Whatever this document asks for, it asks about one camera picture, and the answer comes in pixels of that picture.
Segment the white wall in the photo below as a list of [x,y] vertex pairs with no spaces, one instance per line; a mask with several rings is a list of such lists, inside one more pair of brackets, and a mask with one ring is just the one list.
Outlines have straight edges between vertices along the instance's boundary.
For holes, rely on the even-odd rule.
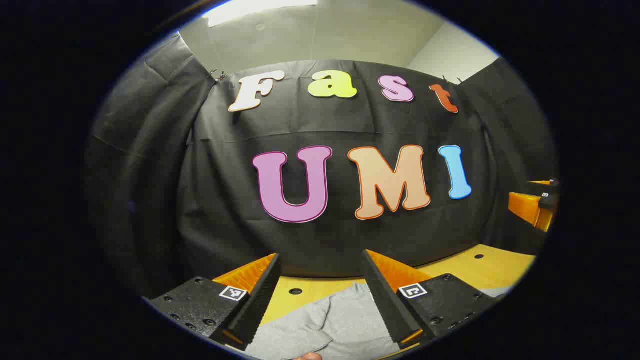
[[462,81],[468,79],[498,57],[493,49],[459,27],[445,22],[407,68],[438,78],[444,75],[457,84],[457,78]]

